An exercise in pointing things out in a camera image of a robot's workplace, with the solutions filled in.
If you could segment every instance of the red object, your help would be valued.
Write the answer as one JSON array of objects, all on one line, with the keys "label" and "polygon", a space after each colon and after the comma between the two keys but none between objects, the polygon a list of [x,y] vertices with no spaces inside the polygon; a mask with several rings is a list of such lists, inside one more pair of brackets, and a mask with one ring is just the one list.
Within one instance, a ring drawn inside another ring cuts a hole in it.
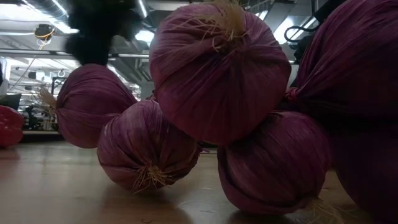
[{"label": "red object", "polygon": [[308,46],[290,102],[320,119],[396,119],[397,8],[396,0],[349,0],[337,8]]},{"label": "red object", "polygon": [[253,214],[286,214],[318,197],[331,166],[330,142],[315,120],[273,112],[248,137],[218,150],[228,200]]},{"label": "red object", "polygon": [[17,144],[23,137],[24,117],[18,111],[0,106],[0,147]]},{"label": "red object", "polygon": [[[171,185],[185,177],[200,151],[193,138],[164,118],[158,103],[143,100],[103,128],[97,154],[111,180],[137,192]],[[150,167],[158,170],[158,179],[164,183],[149,178],[145,169]]]},{"label": "red object", "polygon": [[334,164],[348,195],[374,218],[398,223],[398,125],[362,122],[332,136]]},{"label": "red object", "polygon": [[222,9],[192,4],[163,20],[150,45],[150,74],[165,117],[214,144],[240,139],[261,123],[283,98],[291,71],[270,28],[237,7],[244,33],[232,43],[214,24],[195,19]]},{"label": "red object", "polygon": [[97,146],[102,127],[136,103],[121,80],[101,65],[73,71],[57,99],[57,121],[62,136],[82,148]]},{"label": "red object", "polygon": [[8,106],[0,106],[0,122],[21,129],[24,125],[24,117]]}]

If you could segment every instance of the onion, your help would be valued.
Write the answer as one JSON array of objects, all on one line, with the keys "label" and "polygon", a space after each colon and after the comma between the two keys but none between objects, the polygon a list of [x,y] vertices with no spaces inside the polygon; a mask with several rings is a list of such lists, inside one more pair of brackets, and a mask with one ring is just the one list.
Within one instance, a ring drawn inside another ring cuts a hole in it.
[{"label": "onion", "polygon": [[317,30],[301,61],[299,111],[331,116],[396,119],[398,115],[398,1],[350,0]]},{"label": "onion", "polygon": [[143,100],[104,127],[97,153],[112,181],[139,192],[185,177],[197,163],[200,148],[164,118],[158,103]]},{"label": "onion", "polygon": [[24,117],[18,111],[0,106],[0,148],[16,145],[24,136]]},{"label": "onion", "polygon": [[358,124],[334,131],[335,167],[341,184],[374,218],[398,223],[398,125]]},{"label": "onion", "polygon": [[220,148],[218,162],[224,193],[244,212],[280,215],[307,208],[340,219],[317,199],[331,166],[329,139],[304,114],[270,113],[250,136]]},{"label": "onion", "polygon": [[137,102],[112,71],[95,64],[73,71],[56,101],[47,90],[40,97],[55,108],[62,136],[82,148],[96,147],[102,127]]},{"label": "onion", "polygon": [[291,67],[270,28],[228,1],[180,7],[149,53],[165,117],[197,140],[248,135],[283,98]]}]

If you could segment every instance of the ceiling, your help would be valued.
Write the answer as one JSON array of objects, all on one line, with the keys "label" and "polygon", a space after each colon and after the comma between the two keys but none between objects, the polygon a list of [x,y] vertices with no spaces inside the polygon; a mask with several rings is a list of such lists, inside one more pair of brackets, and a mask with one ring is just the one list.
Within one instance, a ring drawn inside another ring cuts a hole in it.
[{"label": "ceiling", "polygon": [[[62,50],[67,33],[71,32],[71,30],[68,27],[62,27],[65,24],[54,21],[54,19],[49,18],[49,15],[32,10],[23,1],[41,2],[39,0],[0,0],[0,49],[38,50],[42,48],[42,50]],[[325,1],[315,0],[314,2],[317,2],[318,7],[320,7]],[[116,37],[112,52],[119,54],[147,54],[148,45],[153,38],[153,32],[151,31],[155,30],[161,20],[173,10],[189,4],[188,1],[179,0],[137,0],[137,3],[140,6],[141,14],[147,16],[144,20],[146,29],[138,33],[136,40],[131,42],[126,42],[121,37]],[[297,2],[290,0],[244,0],[242,5],[247,11],[253,12],[268,24],[289,60],[294,60],[294,51],[286,44],[283,34],[286,28],[293,25],[301,26],[311,20],[312,0],[298,0]],[[54,37],[46,45],[43,45],[43,42],[38,41],[32,35],[33,30],[39,24],[50,24],[58,28]],[[295,35],[296,39],[303,35],[295,32],[293,31],[291,36]],[[6,57],[9,64],[11,64],[9,65],[11,72],[8,74],[11,87],[9,92],[24,93],[25,95],[32,94],[30,88],[26,88],[26,86],[45,85],[50,87],[52,77],[67,77],[78,66],[71,57],[50,59],[36,56],[34,59],[34,55],[9,55],[0,52],[1,56]],[[109,62],[109,66],[121,77],[127,86],[137,91],[136,94],[139,94],[138,86],[151,81],[148,59],[115,58]],[[27,76],[29,72],[36,72],[37,78],[35,80],[29,78]],[[59,91],[62,83],[57,82],[57,85],[58,87],[54,90],[55,94]]]}]

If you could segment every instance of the pipe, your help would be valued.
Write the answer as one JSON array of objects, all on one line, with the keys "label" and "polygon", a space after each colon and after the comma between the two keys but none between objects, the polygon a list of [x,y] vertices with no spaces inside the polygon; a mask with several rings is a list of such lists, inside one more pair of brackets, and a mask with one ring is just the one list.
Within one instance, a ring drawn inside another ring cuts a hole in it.
[{"label": "pipe", "polygon": [[67,11],[58,3],[57,0],[22,0],[30,8],[40,11],[49,17],[58,21],[66,22],[68,20]]},{"label": "pipe", "polygon": [[[22,49],[0,49],[0,55],[3,57],[27,57],[31,58],[50,58],[50,59],[75,59],[72,55],[56,50],[22,50]],[[139,58],[148,59],[149,54],[131,53],[131,54],[109,54],[112,58]]]},{"label": "pipe", "polygon": [[6,32],[0,31],[0,35],[34,35],[32,32]]}]

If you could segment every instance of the giant onion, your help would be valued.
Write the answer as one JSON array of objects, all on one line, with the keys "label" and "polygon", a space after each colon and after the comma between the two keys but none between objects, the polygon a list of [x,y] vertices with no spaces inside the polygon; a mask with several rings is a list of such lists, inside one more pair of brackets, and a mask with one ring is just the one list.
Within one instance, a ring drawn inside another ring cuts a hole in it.
[{"label": "giant onion", "polygon": [[95,64],[73,71],[56,101],[45,90],[40,95],[55,108],[62,136],[82,148],[96,147],[102,127],[137,102],[112,71]]},{"label": "giant onion", "polygon": [[301,61],[298,110],[330,116],[397,118],[398,1],[349,0],[317,30]]},{"label": "giant onion", "polygon": [[159,189],[186,176],[199,152],[193,138],[164,118],[158,103],[144,100],[104,127],[97,153],[111,180],[138,192]]},{"label": "giant onion", "polygon": [[328,208],[334,214],[330,218],[339,218],[317,199],[331,165],[329,139],[304,114],[270,113],[251,135],[220,148],[218,162],[224,193],[244,212],[281,215]]},{"label": "giant onion", "polygon": [[165,117],[216,144],[249,134],[282,99],[291,70],[264,21],[221,0],[172,12],[149,63]]},{"label": "giant onion", "polygon": [[398,223],[398,125],[333,131],[335,166],[349,196],[374,218]]}]

